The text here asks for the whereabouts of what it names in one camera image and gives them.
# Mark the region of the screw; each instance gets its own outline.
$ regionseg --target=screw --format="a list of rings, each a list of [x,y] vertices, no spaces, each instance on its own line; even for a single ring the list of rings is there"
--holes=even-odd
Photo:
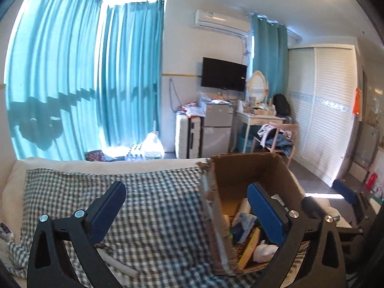
[[[291,211],[289,211],[289,216],[291,218],[298,218],[299,217],[299,213],[297,211],[295,211],[295,210],[291,210]]]
[[[330,215],[326,215],[326,216],[325,216],[325,220],[326,220],[328,223],[332,223],[332,222],[333,222],[333,217],[331,217]]]
[[[81,218],[81,217],[84,216],[84,214],[85,214],[85,212],[83,210],[78,210],[78,211],[75,212],[74,216],[76,218]]]
[[[45,222],[48,220],[48,216],[46,214],[43,214],[41,217],[40,217],[40,222]]]

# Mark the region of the teal curtain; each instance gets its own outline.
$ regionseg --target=teal curtain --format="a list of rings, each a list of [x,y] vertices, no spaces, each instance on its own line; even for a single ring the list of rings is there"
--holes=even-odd
[[[107,10],[97,84],[107,147],[141,143],[159,122],[163,22],[163,0]]]
[[[95,44],[101,0],[25,0],[6,60],[18,158],[83,159],[100,149]]]
[[[252,33],[255,38],[253,72],[260,70],[268,81],[268,98],[285,94],[288,85],[287,28],[255,14],[252,16]]]

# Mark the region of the wooden chair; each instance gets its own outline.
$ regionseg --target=wooden chair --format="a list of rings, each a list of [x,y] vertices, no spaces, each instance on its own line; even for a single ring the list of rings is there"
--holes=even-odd
[[[276,147],[276,141],[277,141],[277,136],[279,135],[279,131],[284,130],[284,131],[292,132],[292,137],[291,137],[291,141],[293,142],[292,154],[289,157],[287,156],[287,158],[288,158],[287,168],[289,168],[289,165],[291,163],[292,157],[293,157],[294,152],[295,152],[294,142],[296,140],[299,125],[298,124],[281,124],[281,123],[274,123],[274,122],[270,122],[269,124],[273,127],[276,127],[275,138],[273,139],[272,146],[271,147],[269,147],[267,145],[265,146],[265,148],[268,149],[271,153],[282,153],[283,152],[282,149],[280,149],[279,147]],[[255,136],[253,138],[251,152],[254,151],[255,146],[256,146],[256,142],[259,142],[259,143],[261,142],[261,139],[259,139],[258,136],[257,137]]]

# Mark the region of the books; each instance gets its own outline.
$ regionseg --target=books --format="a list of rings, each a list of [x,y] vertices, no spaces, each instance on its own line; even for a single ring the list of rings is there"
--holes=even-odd
[[[243,255],[243,253],[245,251],[245,248],[246,248],[246,246],[248,246],[249,241],[251,240],[253,232],[254,232],[255,229],[256,229],[256,227],[252,228],[249,237],[247,237],[247,239],[245,240],[244,243],[242,243],[242,244],[238,243],[237,244],[237,246],[236,246],[236,249],[237,249],[236,250],[237,261],[240,260],[241,256]]]
[[[245,212],[239,213],[234,220],[231,230],[237,243],[244,243],[256,222],[256,216]]]
[[[255,251],[259,243],[259,240],[260,240],[260,229],[255,228],[252,231],[251,235],[249,236],[249,242],[247,243],[246,248],[239,259],[238,263],[241,268],[245,268],[245,266],[247,265],[248,261],[252,257],[253,252]]]

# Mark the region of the blue gripper pad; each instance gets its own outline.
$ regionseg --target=blue gripper pad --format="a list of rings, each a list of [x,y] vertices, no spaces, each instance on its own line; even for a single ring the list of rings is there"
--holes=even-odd
[[[355,204],[358,201],[356,194],[340,180],[333,181],[332,188],[342,195],[349,204]]]
[[[273,200],[257,182],[248,186],[247,197],[269,240],[279,247],[282,246],[288,227],[288,219],[285,216],[287,212],[283,206]]]
[[[91,244],[102,242],[120,211],[126,195],[127,190],[124,183],[114,181],[104,195],[94,200],[89,206],[84,225]]]

